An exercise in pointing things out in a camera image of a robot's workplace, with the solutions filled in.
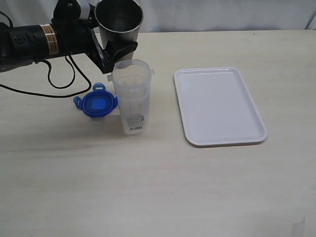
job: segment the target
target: blue container lid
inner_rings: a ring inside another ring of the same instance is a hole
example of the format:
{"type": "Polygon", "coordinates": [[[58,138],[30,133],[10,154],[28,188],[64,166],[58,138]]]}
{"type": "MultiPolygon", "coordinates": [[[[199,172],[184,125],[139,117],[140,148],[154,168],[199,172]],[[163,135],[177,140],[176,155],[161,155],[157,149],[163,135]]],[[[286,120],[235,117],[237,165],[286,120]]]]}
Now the blue container lid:
{"type": "Polygon", "coordinates": [[[108,115],[118,106],[118,99],[106,91],[102,83],[96,83],[93,86],[93,92],[90,92],[83,99],[76,96],[74,104],[91,118],[99,118],[108,115]]]}

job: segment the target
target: black cable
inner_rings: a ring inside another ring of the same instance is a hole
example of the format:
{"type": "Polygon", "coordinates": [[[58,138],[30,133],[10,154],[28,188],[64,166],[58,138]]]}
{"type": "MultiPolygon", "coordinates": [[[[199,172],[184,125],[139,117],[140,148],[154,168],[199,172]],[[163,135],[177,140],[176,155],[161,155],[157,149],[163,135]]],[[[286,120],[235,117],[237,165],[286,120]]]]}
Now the black cable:
{"type": "Polygon", "coordinates": [[[4,16],[4,17],[6,17],[6,19],[8,19],[8,21],[9,21],[9,27],[10,27],[10,29],[13,29],[13,22],[12,22],[12,20],[11,20],[11,18],[10,17],[8,17],[8,15],[6,15],[4,12],[2,12],[2,11],[0,11],[0,14],[2,15],[2,16],[4,16]]]}
{"type": "Polygon", "coordinates": [[[51,68],[52,68],[51,63],[48,62],[47,60],[40,60],[40,61],[39,61],[39,62],[45,63],[45,64],[48,66],[48,75],[47,75],[48,82],[49,82],[49,84],[50,84],[52,87],[54,87],[54,88],[56,88],[56,89],[66,89],[66,88],[70,87],[70,86],[75,82],[75,79],[76,79],[76,72],[75,72],[75,69],[74,69],[73,65],[71,64],[71,62],[68,60],[67,56],[65,56],[65,60],[66,60],[66,62],[71,66],[71,68],[73,69],[73,73],[74,73],[74,76],[73,76],[72,81],[71,81],[68,85],[66,85],[66,86],[56,86],[56,85],[54,85],[54,84],[52,83],[51,79],[50,79],[50,73],[51,73],[51,68]]]}
{"type": "Polygon", "coordinates": [[[18,90],[18,89],[14,89],[14,88],[11,88],[9,86],[6,86],[6,85],[3,85],[3,84],[0,84],[0,87],[2,88],[5,88],[5,89],[8,89],[8,90],[12,90],[14,92],[18,92],[18,93],[21,93],[21,94],[26,94],[26,95],[35,95],[35,96],[40,96],[40,97],[48,97],[48,98],[69,98],[69,97],[73,97],[73,96],[76,96],[76,95],[79,95],[79,94],[82,94],[82,93],[85,93],[87,91],[89,91],[91,88],[92,88],[92,84],[91,84],[91,81],[89,80],[89,78],[87,78],[87,76],[80,70],[80,68],[78,67],[78,65],[75,63],[75,61],[73,60],[72,56],[71,55],[68,55],[71,62],[73,63],[74,67],[77,69],[77,71],[83,76],[83,78],[87,81],[89,87],[83,91],[80,91],[80,92],[76,92],[76,93],[73,93],[73,94],[70,94],[70,95],[46,95],[46,94],[41,94],[41,93],[34,93],[34,92],[28,92],[28,91],[23,91],[23,90],[18,90]]]}

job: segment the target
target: white plastic tray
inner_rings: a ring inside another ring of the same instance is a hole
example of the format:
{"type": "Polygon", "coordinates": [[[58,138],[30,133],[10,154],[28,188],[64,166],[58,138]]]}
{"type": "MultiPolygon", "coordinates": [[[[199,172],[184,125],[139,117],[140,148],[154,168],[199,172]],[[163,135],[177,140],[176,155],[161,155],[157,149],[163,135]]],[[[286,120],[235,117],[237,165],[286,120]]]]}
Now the white plastic tray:
{"type": "Polygon", "coordinates": [[[267,138],[237,69],[180,69],[174,80],[184,132],[193,145],[256,144],[267,138]]]}

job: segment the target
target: clear plastic cup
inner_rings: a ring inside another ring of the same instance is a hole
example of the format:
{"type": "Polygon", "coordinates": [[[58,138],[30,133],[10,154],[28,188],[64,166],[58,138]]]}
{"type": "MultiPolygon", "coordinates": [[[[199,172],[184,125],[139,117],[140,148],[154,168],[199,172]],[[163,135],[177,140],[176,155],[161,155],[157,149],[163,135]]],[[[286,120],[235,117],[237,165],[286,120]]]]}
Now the clear plastic cup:
{"type": "Polygon", "coordinates": [[[148,128],[153,74],[147,63],[134,59],[116,63],[108,76],[114,84],[123,130],[127,134],[142,133],[148,128]]]}

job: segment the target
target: stainless steel cup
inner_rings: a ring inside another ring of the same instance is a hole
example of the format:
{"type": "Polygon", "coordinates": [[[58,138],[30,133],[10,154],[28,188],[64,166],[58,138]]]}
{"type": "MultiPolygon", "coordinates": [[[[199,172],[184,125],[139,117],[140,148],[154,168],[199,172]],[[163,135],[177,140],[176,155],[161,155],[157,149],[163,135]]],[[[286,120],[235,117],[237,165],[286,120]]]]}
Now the stainless steel cup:
{"type": "MultiPolygon", "coordinates": [[[[134,0],[101,0],[95,7],[103,47],[107,42],[137,41],[143,9],[134,0]]],[[[131,60],[133,52],[120,59],[131,60]]]]}

